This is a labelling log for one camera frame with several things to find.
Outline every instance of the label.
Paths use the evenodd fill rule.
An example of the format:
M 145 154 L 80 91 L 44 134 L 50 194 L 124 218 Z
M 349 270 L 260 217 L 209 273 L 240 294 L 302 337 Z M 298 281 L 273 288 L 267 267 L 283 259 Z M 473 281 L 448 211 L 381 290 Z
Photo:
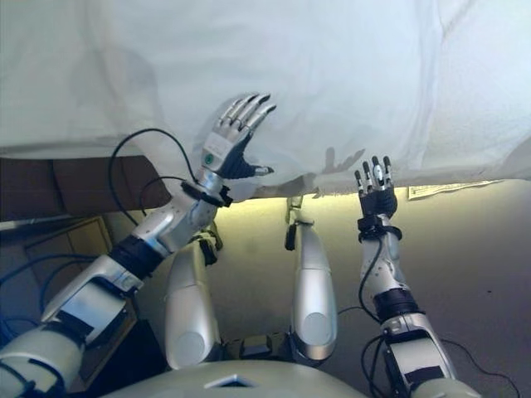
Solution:
M 232 149 L 232 143 L 218 133 L 208 134 L 204 148 L 220 159 L 225 159 Z

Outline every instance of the floor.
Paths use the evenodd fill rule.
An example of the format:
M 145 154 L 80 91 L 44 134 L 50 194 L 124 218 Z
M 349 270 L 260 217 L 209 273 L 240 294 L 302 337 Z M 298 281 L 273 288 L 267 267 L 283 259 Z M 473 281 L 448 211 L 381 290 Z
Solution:
M 393 224 L 404 232 L 402 269 L 441 337 L 469 348 L 485 369 L 502 371 L 531 396 L 531 182 L 505 181 L 408 201 L 397 191 Z M 354 195 L 304 199 L 327 252 L 339 308 L 356 305 L 361 248 Z M 246 201 L 218 212 L 225 247 L 208 268 L 212 299 L 226 340 L 286 331 L 290 324 L 295 254 L 284 249 L 285 200 Z M 130 226 L 108 216 L 115 239 Z M 164 289 L 171 260 L 139 292 L 142 314 L 163 344 Z M 337 347 L 320 369 L 368 393 L 360 371 L 363 344 L 378 333 L 359 311 L 339 318 Z M 477 371 L 448 347 L 462 381 L 486 397 L 516 396 L 503 379 Z M 384 383 L 383 369 L 377 382 Z

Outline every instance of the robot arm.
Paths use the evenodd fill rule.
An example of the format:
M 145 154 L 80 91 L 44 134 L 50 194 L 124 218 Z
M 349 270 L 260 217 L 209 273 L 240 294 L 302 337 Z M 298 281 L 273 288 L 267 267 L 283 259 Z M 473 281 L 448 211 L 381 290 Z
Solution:
M 479 396 L 456 380 L 455 369 L 446 350 L 406 284 L 400 269 L 399 229 L 390 219 L 397 210 L 391 178 L 391 163 L 373 157 L 373 170 L 363 163 L 363 174 L 355 172 L 363 218 L 358 220 L 363 246 L 362 283 L 376 308 L 386 349 L 387 374 L 394 396 L 471 397 Z
M 275 109 L 269 95 L 247 95 L 218 119 L 202 150 L 202 166 L 193 182 L 152 212 L 132 234 L 100 256 L 50 303 L 43 324 L 0 351 L 0 396 L 25 391 L 58 395 L 73 382 L 85 345 L 96 344 L 124 310 L 125 297 L 192 236 L 229 206 L 224 179 L 266 175 L 270 167 L 249 165 L 246 145 L 263 119 Z

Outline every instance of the white sheet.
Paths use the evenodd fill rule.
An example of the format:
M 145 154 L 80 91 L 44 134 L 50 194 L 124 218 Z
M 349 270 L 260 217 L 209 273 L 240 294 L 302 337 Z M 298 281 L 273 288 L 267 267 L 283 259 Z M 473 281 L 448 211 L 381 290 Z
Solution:
M 460 15 L 463 6 L 441 1 L 450 33 L 430 129 L 443 35 L 435 1 L 0 2 L 2 155 L 108 156 L 118 138 L 157 126 L 197 166 L 214 109 L 259 90 L 279 108 L 248 158 L 275 173 L 240 198 L 300 175 L 350 190 L 358 158 L 384 153 L 402 182 L 478 170 L 485 179 L 531 135 L 529 8 L 487 3 L 464 3 Z M 137 144 L 161 174 L 184 174 L 163 137 Z

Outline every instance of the wire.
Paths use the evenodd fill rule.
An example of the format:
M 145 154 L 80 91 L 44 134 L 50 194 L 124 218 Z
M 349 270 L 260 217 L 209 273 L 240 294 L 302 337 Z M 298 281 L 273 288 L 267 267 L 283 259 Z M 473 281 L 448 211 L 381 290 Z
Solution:
M 378 324 L 380 323 L 380 320 L 378 319 L 378 317 L 376 315 L 374 315 L 368 308 L 367 306 L 365 305 L 365 302 L 363 301 L 363 288 L 365 287 L 365 283 L 367 282 L 367 278 L 368 276 L 371 274 L 371 271 L 373 271 L 373 268 L 374 268 L 374 265 L 376 264 L 376 262 L 378 261 L 378 257 L 380 256 L 380 253 L 382 253 L 382 239 L 378 238 L 378 249 L 376 250 L 376 254 L 374 255 L 373 259 L 371 260 L 371 264 L 368 266 L 368 269 L 367 269 L 367 272 L 365 273 L 365 275 L 363 276 L 362 278 L 362 281 L 361 283 L 359 284 L 359 289 L 358 289 L 358 300 L 359 300 L 359 305 L 362 306 L 363 308 L 363 311 L 365 311 L 365 313 L 371 317 L 374 321 L 378 322 Z
M 4 326 L 6 327 L 6 329 L 9 331 L 9 333 L 12 335 L 12 338 L 15 338 L 16 336 L 18 336 L 20 334 L 20 333 L 15 332 L 11 328 L 11 326 L 9 326 L 9 323 L 13 322 L 13 321 L 15 321 L 15 322 L 16 321 L 28 322 L 28 323 L 31 323 L 34 327 L 39 326 L 37 321 L 35 321 L 34 319 L 31 319 L 31 318 L 28 318 L 28 317 L 6 317 L 6 318 L 3 318 L 2 322 L 3 322 Z
M 56 277 L 56 275 L 59 274 L 66 267 L 69 267 L 70 265 L 92 263 L 92 261 L 94 261 L 95 259 L 96 257 L 93 257 L 92 260 L 72 260 L 54 269 L 53 272 L 48 275 L 41 287 L 41 292 L 39 294 L 39 309 L 41 310 L 41 313 L 44 313 L 44 298 L 46 296 L 46 291 L 48 290 L 48 286 L 50 285 L 51 281 Z
M 361 355 L 361 364 L 362 364 L 362 372 L 363 372 L 363 375 L 365 376 L 365 379 L 368 382 L 369 388 L 371 390 L 371 394 L 375 396 L 374 391 L 376 391 L 380 396 L 385 398 L 385 394 L 383 394 L 382 390 L 380 390 L 380 388 L 376 384 L 374 384 L 373 379 L 371 378 L 371 376 L 369 375 L 367 371 L 367 368 L 365 367 L 365 355 L 367 354 L 367 350 L 375 342 L 378 342 L 381 340 L 382 340 L 382 336 L 378 334 L 377 336 L 371 338 L 368 342 L 365 343 L 365 346 L 363 346 L 362 355 Z
M 11 278 L 17 276 L 24 270 L 30 268 L 32 265 L 40 263 L 42 261 L 47 260 L 53 260 L 53 259 L 81 259 L 81 260 L 93 260 L 95 257 L 92 255 L 68 255 L 68 254 L 61 254 L 61 255 L 43 255 L 42 257 L 37 257 L 36 259 L 33 259 L 31 261 L 28 261 L 24 265 L 21 265 L 17 269 L 14 269 L 11 272 L 8 272 L 5 274 L 2 278 L 0 278 L 0 286 L 5 284 L 8 280 Z
M 161 176 L 161 177 L 154 178 L 153 180 L 148 182 L 146 185 L 144 185 L 144 187 L 142 188 L 139 194 L 139 206 L 140 206 L 140 210 L 142 211 L 142 214 L 144 214 L 145 216 L 147 215 L 146 209 L 144 208 L 144 204 L 143 204 L 145 190 L 148 189 L 152 184 L 156 183 L 157 181 L 162 181 L 162 180 L 186 181 L 184 178 L 181 178 L 181 177 Z
M 371 372 L 369 373 L 369 388 L 371 390 L 371 394 L 373 394 L 373 396 L 375 395 L 374 394 L 374 376 L 376 374 L 376 364 L 378 363 L 378 354 L 380 353 L 380 348 L 382 348 L 382 344 L 383 344 L 383 337 L 380 337 L 380 340 L 378 341 L 378 344 L 376 345 L 376 349 L 374 350 L 374 355 L 373 355 L 373 363 L 371 364 Z
M 516 396 L 518 398 L 520 398 L 520 390 L 518 389 L 518 387 L 516 386 L 516 384 L 514 383 L 514 381 L 507 375 L 505 375 L 504 373 L 500 373 L 500 372 L 496 372 L 496 371 L 486 371 L 475 359 L 474 357 L 472 356 L 472 354 L 470 353 L 470 351 L 465 347 L 463 346 L 462 344 L 458 343 L 458 342 L 454 342 L 452 340 L 449 340 L 447 338 L 442 338 L 441 339 L 442 342 L 445 342 L 446 344 L 451 344 L 453 346 L 456 346 L 458 348 L 460 348 L 463 352 L 465 352 L 466 356 L 470 359 L 470 361 L 472 362 L 472 364 L 476 367 L 476 369 L 478 371 L 480 371 L 481 373 L 483 373 L 484 375 L 487 375 L 487 376 L 496 376 L 496 377 L 501 377 L 503 379 L 505 379 L 510 385 L 511 387 L 513 388 Z
M 338 315 L 342 315 L 348 311 L 351 311 L 353 309 L 363 309 L 359 305 L 353 305 L 352 307 L 343 308 L 342 310 L 338 311 Z
M 124 139 L 122 139 L 119 144 L 116 146 L 116 148 L 114 149 L 112 155 L 110 155 L 110 159 L 109 159 L 109 164 L 108 164 L 108 167 L 107 167 L 107 181 L 109 183 L 109 189 L 110 189 L 110 194 L 111 196 L 113 197 L 113 200 L 114 200 L 114 203 L 116 204 L 116 206 L 119 208 L 119 210 L 133 223 L 135 224 L 136 226 L 139 224 L 138 222 L 136 222 L 136 220 L 125 210 L 125 207 L 124 205 L 122 204 L 122 202 L 119 200 L 118 198 L 118 194 L 116 193 L 116 190 L 114 189 L 114 181 L 113 181 L 113 165 L 114 165 L 114 161 L 116 160 L 116 156 L 118 155 L 118 151 L 131 139 L 133 139 L 134 137 L 138 137 L 140 134 L 144 134 L 144 133 L 149 133 L 149 132 L 156 132 L 156 133 L 161 133 L 167 137 L 169 137 L 172 141 L 174 141 L 178 146 L 179 146 L 179 149 L 181 150 L 181 153 L 183 154 L 183 157 L 184 157 L 184 161 L 186 162 L 186 165 L 187 165 L 187 168 L 188 168 L 188 173 L 190 174 L 190 177 L 192 178 L 192 180 L 197 183 L 197 179 L 195 178 L 195 176 L 193 175 L 193 171 L 192 171 L 192 166 L 190 165 L 190 160 L 188 159 L 188 155 L 186 154 L 186 151 L 184 150 L 183 146 L 181 145 L 181 143 L 178 141 L 178 139 L 176 139 L 174 136 L 172 136 L 172 134 L 168 133 L 167 131 L 164 131 L 162 129 L 156 129 L 156 128 L 151 128 L 151 129 L 142 129 L 142 130 L 139 130 L 139 131 L 136 131 L 134 133 L 131 133 L 130 135 L 128 135 L 127 137 L 125 137 Z

